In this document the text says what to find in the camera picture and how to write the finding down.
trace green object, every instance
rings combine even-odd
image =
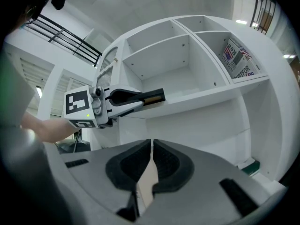
[[[249,166],[244,167],[242,171],[250,176],[259,169],[260,164],[261,163],[259,161],[255,160],[255,162],[251,163]]]

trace white shelf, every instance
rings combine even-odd
[[[186,32],[173,21],[161,22],[148,27],[127,38],[131,53],[135,53],[151,44],[172,38]]]
[[[161,103],[145,106],[141,111],[131,113],[127,117],[149,119],[217,104],[248,93],[267,80],[268,77],[262,77],[169,99]]]
[[[133,53],[123,61],[141,80],[145,80],[185,67],[188,64],[188,42],[188,35],[168,38]]]
[[[202,31],[195,33],[216,54],[222,57],[231,32],[228,31]]]
[[[200,31],[227,31],[223,26],[205,16],[191,16],[176,19],[192,32]]]
[[[163,88],[167,99],[229,84],[211,54],[191,35],[165,39],[123,62],[119,82],[143,92]]]
[[[260,74],[255,74],[255,75],[247,76],[247,77],[234,78],[232,81],[233,81],[233,83],[242,83],[245,81],[253,80],[256,78],[260,78],[260,77],[266,77],[266,76],[268,76],[266,73],[260,73]]]

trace ceiling light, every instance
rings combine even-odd
[[[237,23],[241,23],[241,24],[247,24],[246,21],[243,21],[243,20],[236,20]]]
[[[37,89],[37,93],[38,93],[39,97],[41,98],[42,95],[43,95],[43,93],[42,93],[42,88],[39,87],[39,86],[36,86],[36,89]]]

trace ceiling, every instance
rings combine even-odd
[[[44,90],[47,79],[51,73],[51,69],[45,69],[44,67],[40,67],[36,64],[30,63],[22,58],[20,58],[17,54],[7,53],[8,56],[13,59],[13,64],[17,67],[19,73],[24,77],[26,82],[32,87],[34,91],[36,91],[36,86],[42,88]],[[62,76],[60,78],[60,82],[57,86],[54,99],[51,107],[51,115],[54,116],[62,116],[63,109],[63,101],[64,101],[64,93],[66,91],[76,89],[86,85],[83,82],[79,82],[73,78]],[[32,98],[28,107],[34,110],[38,110],[39,105],[39,96],[36,92],[35,96]]]
[[[233,0],[67,0],[67,3],[94,21],[105,21],[111,25],[109,29],[115,27],[121,34],[171,16],[213,15],[231,19],[233,15]]]

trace shelf compartment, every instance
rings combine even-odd
[[[227,31],[226,28],[205,16],[191,16],[176,19],[192,32],[200,31]]]
[[[268,77],[262,77],[186,96],[176,97],[162,103],[145,106],[141,111],[131,113],[127,116],[149,119],[185,112],[237,98],[267,81]]]
[[[218,62],[227,70],[233,83],[252,80],[252,76],[255,76],[255,78],[266,76],[254,55],[232,33],[227,31],[206,31],[196,32],[195,34],[217,56]],[[227,44],[229,46],[227,47],[226,55],[224,51]]]
[[[127,38],[127,44],[131,53],[135,53],[151,44],[183,34],[186,32],[175,22],[169,20],[137,32]]]
[[[190,35],[150,45],[123,62],[131,71],[121,69],[120,82],[143,92],[163,88],[166,99],[229,84],[210,53]]]

